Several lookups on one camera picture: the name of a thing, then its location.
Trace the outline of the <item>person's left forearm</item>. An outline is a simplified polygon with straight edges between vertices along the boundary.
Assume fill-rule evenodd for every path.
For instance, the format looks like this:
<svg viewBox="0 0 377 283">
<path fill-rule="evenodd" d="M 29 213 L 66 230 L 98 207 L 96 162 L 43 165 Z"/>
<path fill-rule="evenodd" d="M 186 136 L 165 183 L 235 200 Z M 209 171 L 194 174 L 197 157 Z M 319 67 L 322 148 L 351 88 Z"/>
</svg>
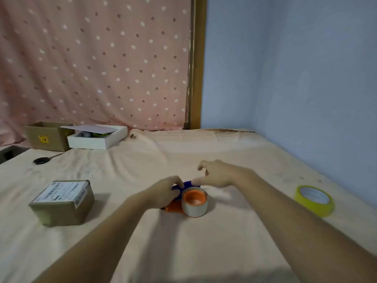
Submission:
<svg viewBox="0 0 377 283">
<path fill-rule="evenodd" d="M 147 190 L 130 196 L 32 283 L 109 283 L 138 223 L 151 208 Z"/>
</svg>

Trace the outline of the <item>orange and blue tape dispenser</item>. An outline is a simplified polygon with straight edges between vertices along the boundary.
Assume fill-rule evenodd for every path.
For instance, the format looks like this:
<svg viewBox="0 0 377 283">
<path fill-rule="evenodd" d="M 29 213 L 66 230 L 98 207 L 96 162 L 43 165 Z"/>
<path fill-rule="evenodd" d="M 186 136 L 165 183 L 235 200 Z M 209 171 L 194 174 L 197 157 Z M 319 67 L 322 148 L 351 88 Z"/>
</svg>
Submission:
<svg viewBox="0 0 377 283">
<path fill-rule="evenodd" d="M 182 192 L 188 188 L 195 187 L 192 186 L 191 181 L 186 181 L 184 182 L 184 189 L 181 191 L 181 195 L 177 197 L 175 200 L 173 200 L 169 205 L 167 205 L 164 208 L 161 208 L 162 210 L 170 213 L 183 213 L 182 208 L 181 208 L 181 197 L 182 197 Z"/>
</svg>

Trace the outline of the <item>person's right hand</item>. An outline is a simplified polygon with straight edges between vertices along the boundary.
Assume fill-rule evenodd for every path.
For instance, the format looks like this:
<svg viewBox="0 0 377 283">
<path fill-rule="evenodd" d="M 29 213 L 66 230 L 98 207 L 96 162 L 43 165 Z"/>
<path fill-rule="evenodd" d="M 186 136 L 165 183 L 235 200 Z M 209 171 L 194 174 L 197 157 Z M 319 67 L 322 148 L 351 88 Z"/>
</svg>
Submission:
<svg viewBox="0 0 377 283">
<path fill-rule="evenodd" d="M 203 169 L 205 169 L 204 176 L 210 176 L 212 186 L 217 188 L 239 186 L 241 183 L 248 181 L 249 178 L 257 175 L 251 169 L 232 165 L 221 160 L 203 160 L 198 165 L 198 170 L 201 171 Z"/>
</svg>

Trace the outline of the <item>black handled scissors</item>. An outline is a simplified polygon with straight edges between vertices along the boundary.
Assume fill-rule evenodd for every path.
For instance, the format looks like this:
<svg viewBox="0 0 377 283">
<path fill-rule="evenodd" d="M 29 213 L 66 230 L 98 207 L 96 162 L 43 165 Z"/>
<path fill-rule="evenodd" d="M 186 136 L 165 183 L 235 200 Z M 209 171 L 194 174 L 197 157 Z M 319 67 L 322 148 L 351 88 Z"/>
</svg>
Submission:
<svg viewBox="0 0 377 283">
<path fill-rule="evenodd" d="M 46 164 L 46 163 L 48 163 L 49 161 L 51 161 L 53 158 L 58 157 L 58 156 L 61 156 L 61 155 L 63 155 L 63 154 L 65 154 L 65 152 L 63 152 L 63 153 L 59 153 L 59 154 L 56 154 L 56 155 L 51 156 L 51 157 L 40 157 L 40 158 L 37 158 L 37 159 L 33 160 L 33 164 L 35 164 L 35 165 Z"/>
</svg>

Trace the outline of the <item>person's left hand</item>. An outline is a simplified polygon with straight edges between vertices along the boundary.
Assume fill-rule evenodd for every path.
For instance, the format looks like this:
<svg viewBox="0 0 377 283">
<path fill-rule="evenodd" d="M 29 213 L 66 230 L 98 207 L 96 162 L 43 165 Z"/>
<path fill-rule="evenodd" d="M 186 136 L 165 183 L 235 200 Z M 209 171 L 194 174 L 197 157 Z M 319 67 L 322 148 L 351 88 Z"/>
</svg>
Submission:
<svg viewBox="0 0 377 283">
<path fill-rule="evenodd" d="M 138 198 L 146 209 L 161 209 L 169 205 L 172 201 L 166 200 L 166 178 L 140 192 Z"/>
</svg>

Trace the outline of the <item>beige bed sheet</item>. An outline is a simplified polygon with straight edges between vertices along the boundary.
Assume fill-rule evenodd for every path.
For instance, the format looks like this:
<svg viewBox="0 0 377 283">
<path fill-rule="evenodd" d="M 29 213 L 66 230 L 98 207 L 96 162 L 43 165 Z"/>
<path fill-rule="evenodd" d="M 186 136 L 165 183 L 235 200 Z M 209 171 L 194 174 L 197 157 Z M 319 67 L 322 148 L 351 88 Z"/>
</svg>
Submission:
<svg viewBox="0 0 377 283">
<path fill-rule="evenodd" d="M 106 219 L 127 197 L 167 176 L 203 175 L 201 160 L 255 170 L 293 197 L 300 185 L 330 194 L 325 220 L 377 255 L 377 208 L 352 195 L 254 132 L 219 130 L 130 131 L 108 150 L 30 149 L 0 164 L 0 282 L 31 282 Z M 84 224 L 44 227 L 28 204 L 54 180 L 89 180 L 95 203 Z M 150 210 L 142 217 L 112 282 L 299 282 L 260 219 L 234 188 L 203 187 L 207 213 L 193 219 Z"/>
</svg>

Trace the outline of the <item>sealed cardboard package with label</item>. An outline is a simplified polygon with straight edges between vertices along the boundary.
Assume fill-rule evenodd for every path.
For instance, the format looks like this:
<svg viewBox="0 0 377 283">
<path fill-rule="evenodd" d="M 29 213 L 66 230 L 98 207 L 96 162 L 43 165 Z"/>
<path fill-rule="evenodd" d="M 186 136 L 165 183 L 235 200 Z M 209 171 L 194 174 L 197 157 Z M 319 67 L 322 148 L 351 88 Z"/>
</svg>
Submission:
<svg viewBox="0 0 377 283">
<path fill-rule="evenodd" d="M 28 206 L 45 227 L 84 223 L 95 202 L 89 180 L 52 181 Z"/>
</svg>

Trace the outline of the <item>wooden frame post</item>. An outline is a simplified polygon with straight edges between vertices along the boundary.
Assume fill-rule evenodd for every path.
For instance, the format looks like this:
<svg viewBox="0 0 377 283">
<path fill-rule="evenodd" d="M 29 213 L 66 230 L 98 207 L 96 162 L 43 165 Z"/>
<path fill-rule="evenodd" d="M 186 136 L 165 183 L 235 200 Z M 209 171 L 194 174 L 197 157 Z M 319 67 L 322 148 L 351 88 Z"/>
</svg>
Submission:
<svg viewBox="0 0 377 283">
<path fill-rule="evenodd" d="M 185 130 L 201 128 L 206 19 L 207 0 L 191 0 Z"/>
</svg>

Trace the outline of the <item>open brown cardboard box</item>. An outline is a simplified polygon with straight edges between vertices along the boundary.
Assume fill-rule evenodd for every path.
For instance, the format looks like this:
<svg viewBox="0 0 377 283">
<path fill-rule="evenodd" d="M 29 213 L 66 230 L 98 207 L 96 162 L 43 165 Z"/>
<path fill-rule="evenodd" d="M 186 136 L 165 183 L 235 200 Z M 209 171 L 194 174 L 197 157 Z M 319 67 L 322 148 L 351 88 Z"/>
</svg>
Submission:
<svg viewBox="0 0 377 283">
<path fill-rule="evenodd" d="M 24 126 L 24 130 L 33 149 L 65 152 L 70 149 L 67 137 L 75 131 L 63 126 L 73 126 L 73 123 L 40 121 Z"/>
</svg>

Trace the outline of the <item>yellow tape roll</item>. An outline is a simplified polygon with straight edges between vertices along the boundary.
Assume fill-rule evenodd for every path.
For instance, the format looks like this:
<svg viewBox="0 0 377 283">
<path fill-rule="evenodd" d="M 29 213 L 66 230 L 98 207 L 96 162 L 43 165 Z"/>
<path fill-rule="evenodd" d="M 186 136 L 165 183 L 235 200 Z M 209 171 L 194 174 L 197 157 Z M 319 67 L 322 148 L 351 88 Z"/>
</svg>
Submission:
<svg viewBox="0 0 377 283">
<path fill-rule="evenodd" d="M 314 186 L 297 186 L 294 200 L 322 218 L 330 216 L 335 209 L 332 196 Z"/>
</svg>

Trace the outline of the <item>person's right forearm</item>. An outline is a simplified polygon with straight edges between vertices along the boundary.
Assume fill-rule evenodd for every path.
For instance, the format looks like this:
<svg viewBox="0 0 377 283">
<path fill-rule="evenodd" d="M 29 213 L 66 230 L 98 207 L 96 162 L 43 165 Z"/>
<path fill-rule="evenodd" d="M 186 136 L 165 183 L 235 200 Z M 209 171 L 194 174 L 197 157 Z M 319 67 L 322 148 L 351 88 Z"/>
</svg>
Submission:
<svg viewBox="0 0 377 283">
<path fill-rule="evenodd" d="M 235 177 L 244 195 L 305 283 L 377 283 L 377 258 L 253 171 Z"/>
</svg>

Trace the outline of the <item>clear packing tape roll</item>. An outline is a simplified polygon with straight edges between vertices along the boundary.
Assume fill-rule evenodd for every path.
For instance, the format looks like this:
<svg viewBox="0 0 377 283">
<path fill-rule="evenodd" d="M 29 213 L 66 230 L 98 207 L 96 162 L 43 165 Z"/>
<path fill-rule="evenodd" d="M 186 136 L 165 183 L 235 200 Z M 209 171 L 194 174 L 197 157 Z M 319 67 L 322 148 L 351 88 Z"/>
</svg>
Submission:
<svg viewBox="0 0 377 283">
<path fill-rule="evenodd" d="M 206 214 L 208 208 L 207 193 L 200 187 L 191 187 L 182 192 L 181 208 L 183 213 L 192 218 Z"/>
</svg>

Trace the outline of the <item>white shallow box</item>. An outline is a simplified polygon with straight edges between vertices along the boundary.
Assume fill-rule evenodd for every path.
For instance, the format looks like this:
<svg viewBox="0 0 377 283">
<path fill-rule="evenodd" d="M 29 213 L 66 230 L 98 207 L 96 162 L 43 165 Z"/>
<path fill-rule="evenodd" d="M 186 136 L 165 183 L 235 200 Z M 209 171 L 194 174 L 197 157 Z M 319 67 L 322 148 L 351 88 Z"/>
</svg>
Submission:
<svg viewBox="0 0 377 283">
<path fill-rule="evenodd" d="M 82 138 L 76 137 L 77 133 L 68 136 L 68 143 L 70 148 L 77 149 L 94 149 L 94 150 L 108 150 L 109 148 L 118 144 L 121 140 L 127 137 L 128 127 L 126 126 L 113 126 L 113 125 L 101 125 L 110 126 L 116 128 L 118 131 L 114 133 L 108 133 L 106 137 L 102 138 Z"/>
</svg>

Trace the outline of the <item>white paper sheet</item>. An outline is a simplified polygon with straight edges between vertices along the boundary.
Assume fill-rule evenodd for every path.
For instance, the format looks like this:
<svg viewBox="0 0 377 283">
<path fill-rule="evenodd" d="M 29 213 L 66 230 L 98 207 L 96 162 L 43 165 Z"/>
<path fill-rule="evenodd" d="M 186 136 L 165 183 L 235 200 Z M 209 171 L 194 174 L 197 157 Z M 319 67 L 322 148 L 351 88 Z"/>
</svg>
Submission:
<svg viewBox="0 0 377 283">
<path fill-rule="evenodd" d="M 73 126 L 61 126 L 60 128 L 72 129 L 81 132 L 90 132 L 97 134 L 108 134 L 118 131 L 118 129 L 110 126 L 101 126 L 101 125 L 73 125 Z"/>
</svg>

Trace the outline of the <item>pink dotted curtain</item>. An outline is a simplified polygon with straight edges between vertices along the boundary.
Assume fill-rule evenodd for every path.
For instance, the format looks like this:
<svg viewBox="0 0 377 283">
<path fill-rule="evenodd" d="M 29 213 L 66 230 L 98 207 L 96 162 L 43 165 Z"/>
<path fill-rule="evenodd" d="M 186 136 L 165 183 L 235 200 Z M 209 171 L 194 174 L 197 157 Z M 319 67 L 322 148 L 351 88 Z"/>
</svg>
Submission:
<svg viewBox="0 0 377 283">
<path fill-rule="evenodd" d="M 192 0 L 0 0 L 0 146 L 35 122 L 186 123 Z"/>
</svg>

